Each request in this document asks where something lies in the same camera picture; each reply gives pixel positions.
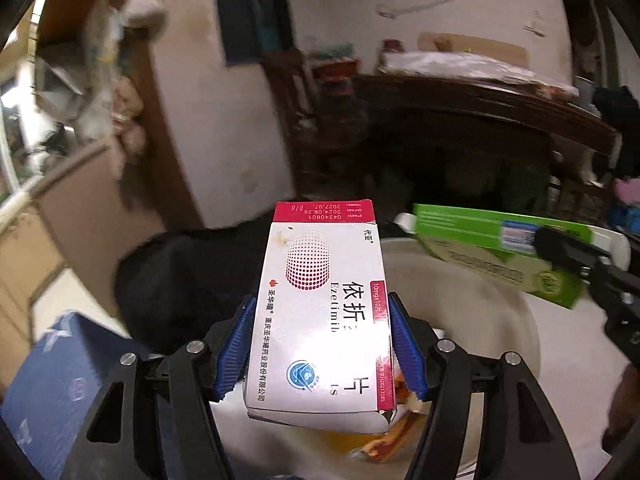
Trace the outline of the person's right hand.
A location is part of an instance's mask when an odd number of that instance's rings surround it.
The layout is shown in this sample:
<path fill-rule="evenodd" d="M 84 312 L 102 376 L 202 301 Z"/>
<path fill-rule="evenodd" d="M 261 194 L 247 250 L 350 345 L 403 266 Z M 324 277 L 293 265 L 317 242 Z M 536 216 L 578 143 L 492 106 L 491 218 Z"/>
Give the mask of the person's right hand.
<path fill-rule="evenodd" d="M 608 428 L 602 437 L 602 448 L 612 454 L 639 418 L 640 378 L 639 371 L 629 364 L 620 378 L 610 409 L 608 410 Z"/>

